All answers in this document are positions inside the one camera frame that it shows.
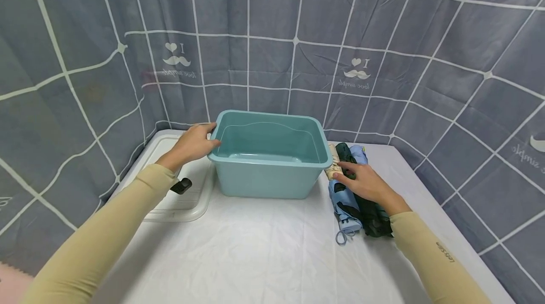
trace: black clip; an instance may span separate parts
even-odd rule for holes
[[[171,187],[171,190],[172,190],[172,192],[175,192],[175,193],[178,193],[178,194],[182,195],[191,186],[193,186],[193,182],[191,182],[190,179],[183,178],[182,180],[176,182],[176,184]]]

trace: hand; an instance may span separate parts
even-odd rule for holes
[[[180,167],[201,157],[205,157],[215,147],[219,147],[220,140],[207,139],[207,134],[212,132],[216,123],[196,124],[191,126],[179,139],[178,142],[157,160],[162,165],[176,172]]]
[[[370,165],[357,165],[350,162],[338,162],[338,165],[356,174],[355,180],[340,173],[333,174],[335,180],[347,186],[354,194],[381,205],[390,216],[411,211],[405,200],[395,193]]]

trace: bin rim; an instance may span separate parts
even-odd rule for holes
[[[221,119],[223,118],[223,115],[228,113],[253,113],[253,114],[261,114],[261,115],[271,115],[275,117],[295,117],[295,118],[302,118],[302,119],[309,119],[315,123],[316,126],[320,129],[320,138],[322,139],[321,143],[324,145],[324,149],[327,153],[327,160],[322,163],[313,164],[311,162],[287,162],[287,161],[270,161],[270,160],[253,160],[253,159],[246,159],[246,158],[238,158],[237,160],[232,160],[228,157],[221,157],[217,156],[215,154],[215,149],[212,150],[208,154],[208,158],[213,162],[229,162],[232,164],[254,164],[254,165],[278,165],[283,167],[307,167],[307,168],[320,168],[320,169],[326,169],[333,163],[333,156],[329,153],[329,147],[327,146],[327,139],[325,138],[324,131],[322,128],[322,125],[320,122],[313,117],[310,116],[302,116],[302,115],[289,115],[289,114],[274,114],[274,113],[268,113],[268,112],[256,112],[256,111],[243,111],[243,110],[224,110],[220,112],[218,115],[218,119],[216,119],[216,123],[218,126],[220,125]],[[212,132],[210,139],[216,139],[216,133],[218,133],[216,130]]]

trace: pink fabric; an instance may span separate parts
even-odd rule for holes
[[[32,276],[0,262],[0,303],[18,304],[32,279]]]

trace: plastic storage box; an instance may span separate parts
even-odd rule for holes
[[[208,158],[227,196],[304,199],[333,161],[312,117],[226,110],[217,122]]]

